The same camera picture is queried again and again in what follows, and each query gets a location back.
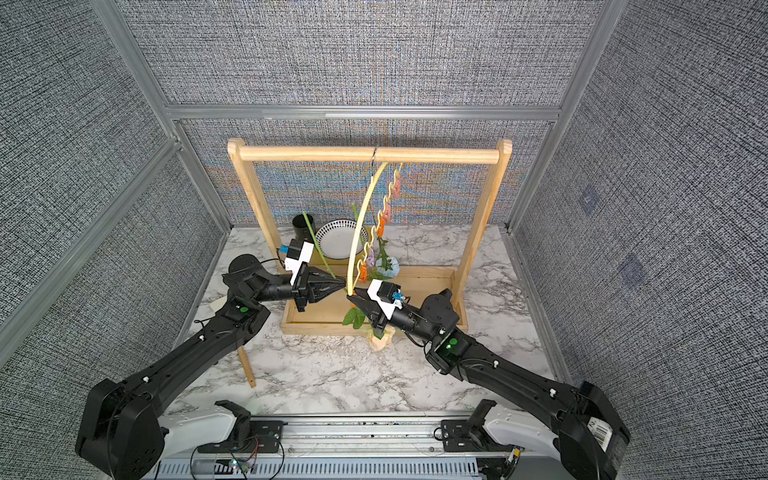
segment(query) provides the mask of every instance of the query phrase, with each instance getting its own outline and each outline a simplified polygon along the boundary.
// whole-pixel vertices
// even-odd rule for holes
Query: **gray fabric wall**
[[[118,0],[174,104],[559,104],[601,4]]]
[[[1,325],[165,136],[88,2],[0,18]]]
[[[381,147],[495,148],[512,139],[512,158],[496,199],[492,223],[507,220],[528,168],[547,130],[544,121],[187,120],[182,125],[213,181],[233,223],[256,223],[227,154],[227,141],[242,137],[252,145],[342,145]],[[290,223],[307,209],[317,226],[350,218],[372,175],[369,164],[302,162],[254,164],[277,223]],[[392,169],[379,182],[376,213]],[[403,171],[402,196],[395,200],[395,223],[471,223],[488,167],[410,164]]]
[[[0,18],[1,322],[165,136],[89,2]],[[97,477],[74,453],[88,390],[170,350],[220,235],[170,159],[0,369],[0,478]]]
[[[497,106],[558,106],[602,3],[117,1],[171,104]],[[232,136],[251,144],[435,147],[493,147],[510,137],[515,155],[491,218],[499,223],[507,220],[546,127],[540,121],[183,124],[234,223],[256,219],[226,154]],[[257,169],[279,223],[303,208],[321,221],[349,217],[369,175],[349,164]],[[472,222],[484,167],[411,172],[415,180],[406,185],[407,205],[396,222]]]
[[[219,238],[170,159],[0,370],[0,478],[97,476],[74,453],[88,391],[170,351]]]
[[[518,232],[626,478],[766,478],[768,5],[633,0]]]

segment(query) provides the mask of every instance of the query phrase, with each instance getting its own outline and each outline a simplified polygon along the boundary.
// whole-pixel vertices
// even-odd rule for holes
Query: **blue square mark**
[[[578,199],[578,203],[581,205],[581,209],[587,217],[591,217],[594,209],[598,206],[600,201],[600,194],[594,185],[587,185],[584,187],[584,191],[581,192],[581,197]]]
[[[631,289],[637,288],[645,280],[645,268],[637,259],[637,255],[632,252],[619,263],[619,274],[624,285]]]

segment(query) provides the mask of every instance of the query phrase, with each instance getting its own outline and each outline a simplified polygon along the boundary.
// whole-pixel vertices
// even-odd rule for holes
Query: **black cup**
[[[312,215],[307,214],[307,218],[310,219],[310,225],[312,225],[312,231],[315,231],[315,219]],[[312,243],[312,235],[310,234],[310,228],[306,225],[303,215],[296,215],[293,218],[293,235],[297,240]]]

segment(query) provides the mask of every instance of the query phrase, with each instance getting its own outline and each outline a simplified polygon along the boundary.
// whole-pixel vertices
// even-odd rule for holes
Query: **green bamboo stick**
[[[333,271],[331,270],[331,267],[328,266],[328,262],[326,262],[326,256],[323,255],[323,249],[320,248],[320,244],[317,243],[317,239],[315,238],[315,232],[312,230],[312,224],[310,223],[310,218],[306,215],[306,212],[301,213],[304,216],[304,221],[306,222],[306,225],[310,229],[310,235],[312,235],[312,241],[315,243],[315,247],[317,247],[317,253],[320,254],[320,258],[323,259],[323,263],[326,264],[326,268],[328,269],[328,273],[331,274],[333,278],[336,278],[336,275],[333,274]]]

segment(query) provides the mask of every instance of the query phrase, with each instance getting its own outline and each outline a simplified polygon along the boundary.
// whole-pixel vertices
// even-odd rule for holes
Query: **wooden base tray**
[[[330,268],[337,276],[346,277],[346,265],[331,265]],[[412,305],[421,306],[428,295],[446,288],[451,289],[454,298],[456,295],[460,296],[462,293],[454,290],[455,272],[455,266],[401,266],[400,274],[390,281],[401,286],[402,292],[411,297]],[[358,283],[358,286],[367,285],[368,283]],[[289,300],[286,302],[286,310],[280,326],[284,335],[367,335],[369,329],[355,330],[351,325],[341,324],[352,306],[346,298],[345,290],[335,292],[319,303],[307,305],[306,312],[302,313],[296,310],[293,300]],[[466,332],[468,330],[467,312],[463,299],[458,301],[457,312],[460,317],[458,327]]]

